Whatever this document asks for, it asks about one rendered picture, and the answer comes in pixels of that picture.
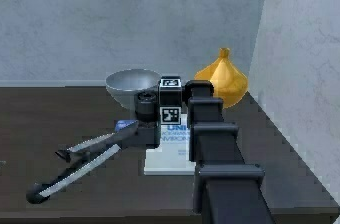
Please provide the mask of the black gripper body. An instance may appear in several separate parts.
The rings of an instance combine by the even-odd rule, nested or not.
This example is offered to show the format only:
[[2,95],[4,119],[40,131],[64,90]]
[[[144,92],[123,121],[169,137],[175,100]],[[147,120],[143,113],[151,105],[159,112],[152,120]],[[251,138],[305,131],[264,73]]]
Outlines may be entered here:
[[127,140],[128,147],[154,149],[160,144],[158,99],[155,91],[134,95],[134,115],[138,128]]

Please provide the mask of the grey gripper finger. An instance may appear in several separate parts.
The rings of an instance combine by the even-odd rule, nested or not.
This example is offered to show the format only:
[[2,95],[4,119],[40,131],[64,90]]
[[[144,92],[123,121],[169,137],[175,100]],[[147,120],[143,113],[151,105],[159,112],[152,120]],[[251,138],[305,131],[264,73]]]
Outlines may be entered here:
[[102,153],[110,149],[112,146],[126,140],[128,137],[129,134],[123,134],[122,132],[105,134],[86,140],[67,149],[59,149],[55,152],[55,154],[65,162],[69,163],[72,156],[85,156]]
[[27,193],[26,200],[30,204],[41,204],[53,194],[62,191],[70,184],[76,182],[89,172],[102,165],[106,160],[117,154],[121,148],[114,144],[100,152],[90,153],[77,160],[66,168],[57,178],[50,183],[36,183]]

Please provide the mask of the dark brown table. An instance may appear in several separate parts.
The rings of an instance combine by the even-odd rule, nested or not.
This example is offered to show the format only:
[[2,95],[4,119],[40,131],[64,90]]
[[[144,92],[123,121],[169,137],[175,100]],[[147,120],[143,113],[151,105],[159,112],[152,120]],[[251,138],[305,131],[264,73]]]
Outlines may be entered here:
[[[129,113],[102,87],[0,88],[0,224],[202,224],[190,176],[145,176],[128,149],[47,202],[26,191],[66,168],[55,152],[109,133]],[[266,173],[262,191],[277,224],[332,224],[338,203],[251,96],[225,110],[245,159]]]

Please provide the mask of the blue credit card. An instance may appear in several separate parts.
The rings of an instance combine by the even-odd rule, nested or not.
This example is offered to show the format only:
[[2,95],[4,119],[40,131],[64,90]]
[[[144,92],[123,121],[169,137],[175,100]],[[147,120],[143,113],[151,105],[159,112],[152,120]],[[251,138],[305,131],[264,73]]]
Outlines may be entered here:
[[118,132],[121,129],[124,129],[127,126],[130,126],[131,124],[134,124],[134,123],[136,123],[136,120],[118,120],[115,124],[114,130]]

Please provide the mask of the white book with blue print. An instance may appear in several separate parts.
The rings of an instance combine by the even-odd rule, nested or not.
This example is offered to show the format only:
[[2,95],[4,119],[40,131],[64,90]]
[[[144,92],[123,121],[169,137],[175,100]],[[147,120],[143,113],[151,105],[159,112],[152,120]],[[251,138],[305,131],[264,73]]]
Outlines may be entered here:
[[160,145],[147,149],[145,175],[193,175],[195,163],[189,160],[189,129],[187,115],[179,125],[162,125]]

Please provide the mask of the grey metal bowl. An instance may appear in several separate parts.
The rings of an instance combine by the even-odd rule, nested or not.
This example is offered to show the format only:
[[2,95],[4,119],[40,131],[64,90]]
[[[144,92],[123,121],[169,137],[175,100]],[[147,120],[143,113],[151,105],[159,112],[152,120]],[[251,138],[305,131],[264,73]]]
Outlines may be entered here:
[[148,69],[126,69],[110,74],[105,79],[109,94],[123,108],[134,109],[134,96],[157,86],[161,75]]

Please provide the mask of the yellow onion-shaped vase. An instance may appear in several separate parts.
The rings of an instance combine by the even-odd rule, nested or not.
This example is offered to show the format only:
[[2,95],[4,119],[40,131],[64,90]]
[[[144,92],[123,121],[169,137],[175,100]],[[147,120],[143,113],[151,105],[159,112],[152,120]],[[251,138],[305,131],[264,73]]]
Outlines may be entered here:
[[224,108],[237,104],[248,90],[248,78],[231,62],[229,48],[220,48],[217,59],[198,71],[194,79],[210,81]]

